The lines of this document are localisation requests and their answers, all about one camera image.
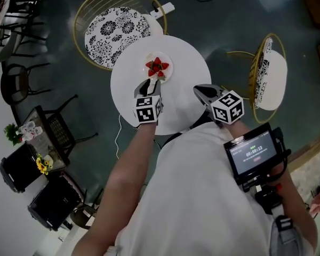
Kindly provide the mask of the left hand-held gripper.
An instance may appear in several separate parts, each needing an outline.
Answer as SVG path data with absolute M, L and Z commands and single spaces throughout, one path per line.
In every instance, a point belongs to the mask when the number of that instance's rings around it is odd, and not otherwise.
M 134 90 L 133 112 L 138 123 L 157 123 L 163 111 L 161 82 L 156 80 L 154 90 L 148 93 L 150 79 L 141 82 Z

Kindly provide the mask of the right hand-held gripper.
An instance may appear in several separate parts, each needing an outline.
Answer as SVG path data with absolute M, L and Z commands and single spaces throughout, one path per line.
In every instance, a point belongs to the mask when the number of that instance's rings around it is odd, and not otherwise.
M 213 84 L 198 84 L 193 88 L 195 96 L 212 113 L 212 119 L 225 124 L 233 124 L 244 116 L 244 101 L 235 91 L 229 91 L 214 99 L 209 98 L 209 89 L 222 90 Z

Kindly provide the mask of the heap of strawberries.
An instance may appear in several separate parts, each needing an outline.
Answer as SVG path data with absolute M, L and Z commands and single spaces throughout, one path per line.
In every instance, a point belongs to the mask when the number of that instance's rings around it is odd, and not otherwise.
M 165 70 L 170 66 L 167 62 L 162 62 L 159 57 L 156 57 L 154 60 L 149 61 L 145 64 L 149 77 L 157 76 L 159 71 L 164 73 Z

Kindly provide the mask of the white plate of strawberries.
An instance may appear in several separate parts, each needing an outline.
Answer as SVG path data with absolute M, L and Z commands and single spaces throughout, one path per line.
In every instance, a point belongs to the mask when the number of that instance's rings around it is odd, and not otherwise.
M 164 81 L 160 81 L 159 80 L 161 83 L 165 83 L 172 76 L 172 73 L 173 73 L 173 62 L 172 62 L 171 58 L 167 54 L 165 54 L 163 52 L 152 52 L 152 53 L 146 55 L 145 58 L 143 59 L 143 62 L 141 63 L 142 72 L 143 72 L 143 74 L 145 75 L 146 78 L 150 78 L 150 79 L 155 80 L 155 81 L 158 79 L 156 75 L 153 76 L 153 77 L 149 77 L 148 73 L 147 73 L 148 69 L 145 66 L 145 64 L 147 62 L 154 60 L 156 57 L 159 57 L 162 62 L 167 62 L 170 65 L 168 67 L 168 69 L 164 71 L 166 79 Z

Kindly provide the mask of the person's left forearm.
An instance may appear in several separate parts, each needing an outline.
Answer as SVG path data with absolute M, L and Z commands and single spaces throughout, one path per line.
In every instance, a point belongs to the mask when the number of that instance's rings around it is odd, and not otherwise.
M 129 223 L 152 155 L 156 123 L 142 124 L 112 169 L 93 224 L 71 256 L 103 256 Z

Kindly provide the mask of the person's right forearm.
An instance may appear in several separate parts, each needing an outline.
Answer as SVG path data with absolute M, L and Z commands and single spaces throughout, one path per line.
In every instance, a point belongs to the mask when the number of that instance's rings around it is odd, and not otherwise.
M 238 138 L 248 132 L 250 129 L 241 121 L 236 121 L 232 125 L 224 125 L 224 127 L 230 132 L 233 138 Z M 279 174 L 283 169 L 283 163 L 280 163 L 274 167 L 269 173 L 270 176 Z M 318 244 L 318 231 L 314 219 L 307 212 L 305 203 L 301 198 L 298 190 L 296 189 L 291 175 L 288 170 L 285 170 L 283 175 L 276 181 L 270 183 L 271 186 L 281 184 L 282 188 L 278 191 L 278 194 L 282 197 L 282 204 L 284 214 L 293 220 L 295 226 L 300 229 L 304 239 L 313 248 L 315 254 Z

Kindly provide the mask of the white round table gold legs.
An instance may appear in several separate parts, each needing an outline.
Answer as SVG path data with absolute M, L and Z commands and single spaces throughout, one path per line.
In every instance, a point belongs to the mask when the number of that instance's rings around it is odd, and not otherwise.
M 133 113 L 134 90 L 147 78 L 141 63 L 146 55 L 163 52 L 173 62 L 172 76 L 161 84 L 163 112 L 157 135 L 186 130 L 203 114 L 205 108 L 195 97 L 193 87 L 210 84 L 209 68 L 201 54 L 187 42 L 168 35 L 149 36 L 128 46 L 118 57 L 110 80 L 111 95 L 116 109 L 133 127 L 138 124 Z

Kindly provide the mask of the floral round cushion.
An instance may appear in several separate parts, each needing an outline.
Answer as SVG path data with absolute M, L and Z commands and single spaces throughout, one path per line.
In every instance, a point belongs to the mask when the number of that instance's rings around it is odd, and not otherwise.
M 268 68 L 270 64 L 270 56 L 272 51 L 273 40 L 271 37 L 267 37 L 264 41 L 263 47 L 260 49 L 259 60 L 257 63 L 257 75 L 254 94 L 255 108 L 259 108 L 259 104 L 262 102 L 263 93 L 267 86 Z
M 85 32 L 85 49 L 98 65 L 112 69 L 122 52 L 150 36 L 147 20 L 129 7 L 114 7 L 96 16 Z

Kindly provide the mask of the black screen monitor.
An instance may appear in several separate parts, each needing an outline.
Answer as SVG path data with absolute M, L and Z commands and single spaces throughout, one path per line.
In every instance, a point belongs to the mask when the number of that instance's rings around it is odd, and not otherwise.
M 291 154 L 285 147 L 282 130 L 272 129 L 269 123 L 225 143 L 224 148 L 234 179 L 245 192 L 278 180 Z

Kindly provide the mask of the white power strip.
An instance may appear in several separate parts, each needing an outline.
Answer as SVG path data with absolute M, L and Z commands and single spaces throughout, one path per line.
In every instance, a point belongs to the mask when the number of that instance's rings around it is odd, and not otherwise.
M 150 15 L 154 19 L 159 19 L 160 17 L 163 17 L 164 15 L 167 15 L 168 13 L 171 13 L 175 10 L 174 5 L 171 2 L 168 2 L 161 7 L 156 8 L 155 10 L 150 12 Z

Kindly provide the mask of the person's white shirt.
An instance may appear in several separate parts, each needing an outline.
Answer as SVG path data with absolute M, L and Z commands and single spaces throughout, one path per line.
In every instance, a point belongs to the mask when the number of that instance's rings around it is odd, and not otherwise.
M 284 244 L 275 218 L 236 184 L 226 129 L 205 123 L 170 141 L 127 226 L 117 256 L 314 256 L 317 230 L 290 174 L 280 168 L 283 213 L 294 241 Z

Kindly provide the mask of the dark glass side table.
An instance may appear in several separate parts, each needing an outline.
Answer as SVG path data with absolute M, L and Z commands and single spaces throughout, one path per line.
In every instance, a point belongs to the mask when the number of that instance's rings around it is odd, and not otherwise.
M 76 98 L 78 95 L 74 95 L 59 108 L 53 110 L 44 110 L 42 106 L 38 105 L 31 110 L 24 121 L 25 123 L 33 121 L 37 127 L 42 128 L 43 132 L 40 135 L 26 143 L 35 154 L 40 154 L 43 157 L 49 155 L 52 158 L 51 172 L 66 169 L 70 165 L 69 155 L 75 146 L 98 136 L 98 133 L 95 133 L 88 137 L 75 139 L 72 135 L 61 112 Z

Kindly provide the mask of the bundle of clear water bottles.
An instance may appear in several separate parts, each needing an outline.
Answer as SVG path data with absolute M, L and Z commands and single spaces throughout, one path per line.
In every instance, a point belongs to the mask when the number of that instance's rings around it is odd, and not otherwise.
M 27 122 L 16 131 L 16 135 L 22 142 L 30 141 L 43 133 L 41 126 L 36 126 L 34 121 Z

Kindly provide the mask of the sunflower pot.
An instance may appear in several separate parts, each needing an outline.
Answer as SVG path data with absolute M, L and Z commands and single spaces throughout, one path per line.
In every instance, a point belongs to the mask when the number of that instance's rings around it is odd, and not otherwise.
M 50 155 L 45 155 L 44 157 L 41 154 L 37 155 L 36 164 L 39 171 L 48 175 L 51 169 L 53 169 L 54 161 Z

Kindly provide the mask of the dark wooden round chair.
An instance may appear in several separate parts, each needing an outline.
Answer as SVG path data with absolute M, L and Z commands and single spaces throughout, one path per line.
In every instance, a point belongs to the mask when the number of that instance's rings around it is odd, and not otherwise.
M 85 192 L 83 200 L 71 212 L 70 218 L 76 226 L 85 230 L 89 230 L 89 228 L 91 227 L 89 225 L 89 221 L 91 218 L 95 218 L 96 216 L 100 200 L 103 195 L 103 188 L 99 190 L 96 198 L 91 204 L 86 204 L 86 194 L 87 192 Z

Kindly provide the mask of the green potted plant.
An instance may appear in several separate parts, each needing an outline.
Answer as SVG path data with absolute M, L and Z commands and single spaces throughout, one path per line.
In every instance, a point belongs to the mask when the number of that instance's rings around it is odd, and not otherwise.
M 22 142 L 22 135 L 19 133 L 18 129 L 19 128 L 14 123 L 8 124 L 4 128 L 6 138 L 8 141 L 12 142 L 14 146 Z

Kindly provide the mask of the grey padded chair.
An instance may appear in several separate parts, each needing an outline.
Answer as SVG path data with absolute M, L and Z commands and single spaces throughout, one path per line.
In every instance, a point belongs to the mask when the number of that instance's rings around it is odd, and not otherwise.
M 34 58 L 46 49 L 45 22 L 36 16 L 8 14 L 0 25 L 0 63 Z

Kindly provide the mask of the black hard case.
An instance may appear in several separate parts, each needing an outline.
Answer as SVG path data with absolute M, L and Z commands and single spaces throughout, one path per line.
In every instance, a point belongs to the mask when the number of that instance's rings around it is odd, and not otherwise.
M 8 157 L 4 157 L 0 163 L 0 173 L 4 182 L 15 193 L 24 193 L 26 188 L 35 180 L 43 180 L 48 183 L 47 177 L 37 168 L 36 155 L 32 146 L 24 143 Z
M 28 211 L 46 229 L 57 231 L 83 198 L 69 176 L 55 174 L 28 205 Z

